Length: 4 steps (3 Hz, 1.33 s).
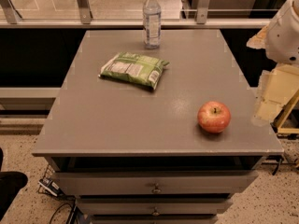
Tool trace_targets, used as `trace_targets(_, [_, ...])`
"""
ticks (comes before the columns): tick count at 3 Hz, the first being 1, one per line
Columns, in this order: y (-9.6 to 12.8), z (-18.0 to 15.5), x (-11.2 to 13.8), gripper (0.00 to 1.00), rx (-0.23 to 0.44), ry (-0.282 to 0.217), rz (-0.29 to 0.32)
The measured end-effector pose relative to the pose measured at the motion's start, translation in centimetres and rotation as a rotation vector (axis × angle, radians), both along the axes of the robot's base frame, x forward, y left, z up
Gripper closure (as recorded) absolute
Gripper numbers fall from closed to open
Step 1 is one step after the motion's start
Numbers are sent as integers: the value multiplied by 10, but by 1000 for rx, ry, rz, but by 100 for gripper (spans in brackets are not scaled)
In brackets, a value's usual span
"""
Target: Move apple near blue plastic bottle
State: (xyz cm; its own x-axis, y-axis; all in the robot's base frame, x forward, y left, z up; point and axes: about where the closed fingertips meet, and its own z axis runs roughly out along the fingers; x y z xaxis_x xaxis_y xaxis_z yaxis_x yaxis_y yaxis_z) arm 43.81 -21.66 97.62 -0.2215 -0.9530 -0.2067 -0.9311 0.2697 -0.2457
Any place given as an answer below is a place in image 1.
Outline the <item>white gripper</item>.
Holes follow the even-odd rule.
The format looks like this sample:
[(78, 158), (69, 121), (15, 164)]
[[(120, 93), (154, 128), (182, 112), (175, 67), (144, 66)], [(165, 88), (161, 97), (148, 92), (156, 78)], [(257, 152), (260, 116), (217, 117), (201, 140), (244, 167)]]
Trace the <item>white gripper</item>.
[(287, 0), (269, 25), (252, 36), (246, 46), (265, 49), (267, 58), (278, 63), (271, 72), (262, 72), (256, 91), (251, 121), (264, 126), (299, 90), (299, 0)]

